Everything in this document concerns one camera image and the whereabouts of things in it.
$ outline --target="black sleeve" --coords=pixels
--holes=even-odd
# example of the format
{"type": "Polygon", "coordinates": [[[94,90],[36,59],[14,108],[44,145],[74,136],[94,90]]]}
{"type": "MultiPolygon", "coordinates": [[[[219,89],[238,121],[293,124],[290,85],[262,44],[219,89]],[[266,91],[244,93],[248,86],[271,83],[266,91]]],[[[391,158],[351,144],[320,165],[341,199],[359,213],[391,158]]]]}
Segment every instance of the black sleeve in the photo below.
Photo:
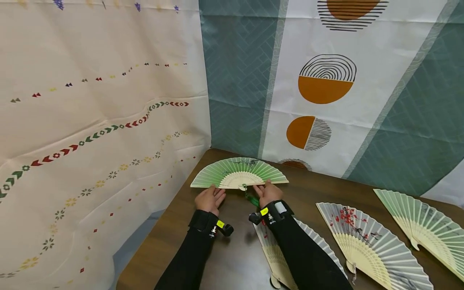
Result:
{"type": "Polygon", "coordinates": [[[214,238],[191,227],[155,290],[198,290],[214,238]]]}
{"type": "Polygon", "coordinates": [[[284,254],[299,290],[353,290],[335,262],[311,239],[289,213],[268,225],[284,254]]]}

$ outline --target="white folding fan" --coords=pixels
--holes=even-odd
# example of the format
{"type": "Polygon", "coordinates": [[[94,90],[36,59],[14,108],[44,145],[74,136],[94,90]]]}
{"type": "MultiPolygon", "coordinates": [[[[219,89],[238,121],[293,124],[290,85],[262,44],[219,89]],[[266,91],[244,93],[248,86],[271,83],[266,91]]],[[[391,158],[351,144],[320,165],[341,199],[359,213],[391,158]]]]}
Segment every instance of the white folding fan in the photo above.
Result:
{"type": "Polygon", "coordinates": [[[289,181],[278,169],[261,160],[249,157],[235,157],[220,160],[203,168],[192,181],[190,187],[208,188],[214,184],[218,188],[245,190],[247,186],[289,181]]]}
{"type": "Polygon", "coordinates": [[[406,194],[381,189],[374,192],[416,250],[423,246],[464,281],[464,230],[457,223],[406,194]]]}
{"type": "Polygon", "coordinates": [[[389,290],[430,290],[429,277],[397,236],[355,208],[317,203],[352,273],[366,273],[389,290]]]}
{"type": "MultiPolygon", "coordinates": [[[[308,227],[306,224],[302,223],[301,221],[295,219],[298,225],[304,230],[304,232],[311,238],[313,241],[316,242],[326,253],[327,255],[332,258],[335,264],[340,268],[340,271],[345,275],[343,271],[343,267],[340,264],[340,261],[335,256],[334,251],[329,247],[327,242],[321,238],[313,229],[308,227]]],[[[254,225],[256,234],[258,235],[259,242],[263,248],[264,255],[266,256],[267,262],[269,263],[269,267],[271,268],[271,283],[272,285],[279,289],[280,283],[284,284],[291,290],[298,290],[298,286],[296,285],[293,277],[290,273],[290,269],[285,261],[284,255],[280,250],[279,245],[277,244],[276,238],[272,234],[271,230],[266,226],[263,222],[259,223],[259,225],[254,225]]]]}

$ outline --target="fabric backdrop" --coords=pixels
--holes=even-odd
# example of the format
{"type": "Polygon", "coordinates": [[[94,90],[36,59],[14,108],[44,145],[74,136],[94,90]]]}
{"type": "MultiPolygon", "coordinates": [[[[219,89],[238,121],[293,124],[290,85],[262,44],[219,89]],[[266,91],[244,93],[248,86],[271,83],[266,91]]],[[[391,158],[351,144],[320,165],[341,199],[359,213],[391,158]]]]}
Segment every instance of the fabric backdrop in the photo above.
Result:
{"type": "Polygon", "coordinates": [[[213,147],[464,208],[464,0],[200,0],[200,17],[213,147]]]}
{"type": "Polygon", "coordinates": [[[210,146],[198,4],[3,1],[0,289],[103,289],[210,146]]]}

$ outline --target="brown tabletop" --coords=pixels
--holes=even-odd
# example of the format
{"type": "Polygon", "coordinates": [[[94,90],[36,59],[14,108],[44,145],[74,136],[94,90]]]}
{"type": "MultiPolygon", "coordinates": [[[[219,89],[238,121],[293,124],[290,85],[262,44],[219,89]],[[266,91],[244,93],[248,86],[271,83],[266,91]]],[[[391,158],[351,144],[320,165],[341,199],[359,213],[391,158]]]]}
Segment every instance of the brown tabletop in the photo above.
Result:
{"type": "MultiPolygon", "coordinates": [[[[176,254],[195,211],[193,200],[202,189],[190,188],[197,173],[213,162],[237,157],[237,154],[210,149],[201,158],[174,200],[166,209],[151,233],[135,253],[117,283],[117,290],[152,290],[171,259],[176,254]]],[[[278,185],[284,191],[284,199],[296,217],[323,237],[345,265],[345,258],[335,242],[329,228],[316,208],[317,202],[334,202],[358,208],[410,245],[408,239],[372,191],[371,186],[326,176],[304,169],[271,163],[287,176],[289,184],[278,185]]],[[[455,222],[464,225],[464,212],[457,206],[422,199],[442,211],[455,222]]],[[[271,290],[271,271],[263,254],[261,244],[248,215],[256,208],[245,199],[243,192],[228,190],[220,211],[220,219],[233,225],[235,231],[230,238],[221,234],[214,243],[200,289],[202,290],[271,290]]],[[[443,264],[425,249],[413,251],[419,264],[429,275],[436,290],[464,289],[459,280],[443,264]]],[[[352,274],[345,269],[349,279],[352,274]]],[[[384,289],[362,272],[358,272],[355,290],[384,289]]]]}

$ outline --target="person's left hand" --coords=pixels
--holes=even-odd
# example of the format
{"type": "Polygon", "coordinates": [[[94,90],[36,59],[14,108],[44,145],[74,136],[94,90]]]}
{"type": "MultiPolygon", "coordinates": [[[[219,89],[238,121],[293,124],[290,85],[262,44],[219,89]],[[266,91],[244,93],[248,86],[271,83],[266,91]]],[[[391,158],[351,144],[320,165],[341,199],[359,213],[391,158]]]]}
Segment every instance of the person's left hand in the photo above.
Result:
{"type": "Polygon", "coordinates": [[[214,184],[212,184],[195,198],[195,206],[197,209],[201,209],[207,213],[213,213],[215,216],[219,217],[218,207],[221,205],[224,198],[226,198],[226,190],[216,188],[214,184]]]}

